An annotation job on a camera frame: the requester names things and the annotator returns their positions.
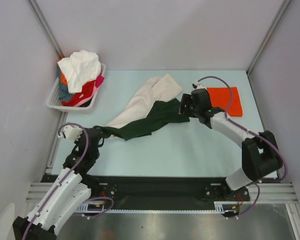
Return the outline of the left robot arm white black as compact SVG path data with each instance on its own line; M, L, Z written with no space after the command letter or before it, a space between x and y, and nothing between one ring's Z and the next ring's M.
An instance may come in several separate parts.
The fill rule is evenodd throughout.
M99 127L85 128L77 123L62 125L59 138L74 142L54 183L26 217L18 216L13 224L17 240L55 240L67 220L87 202L98 202L100 213L81 216L92 219L104 214L114 206L114 200L105 195L100 181L88 174L100 156L104 144Z

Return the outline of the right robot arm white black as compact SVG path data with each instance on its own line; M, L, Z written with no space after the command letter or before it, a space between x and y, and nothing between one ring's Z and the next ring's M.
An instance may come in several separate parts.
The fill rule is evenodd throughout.
M213 129L237 144L241 149L241 167L225 178L220 188L221 196L232 201L239 189L279 170L283 165L275 136L270 131L252 132L234 122L220 107L213 107L208 90L197 88L191 94L184 93L179 113Z

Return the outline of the cream and green t shirt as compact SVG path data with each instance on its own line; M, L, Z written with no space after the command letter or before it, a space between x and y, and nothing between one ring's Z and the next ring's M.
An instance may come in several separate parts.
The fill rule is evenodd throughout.
M110 139L125 141L150 136L168 124L188 123L190 118L179 114L177 96L183 88L169 74L150 77L133 95L123 111L106 124Z

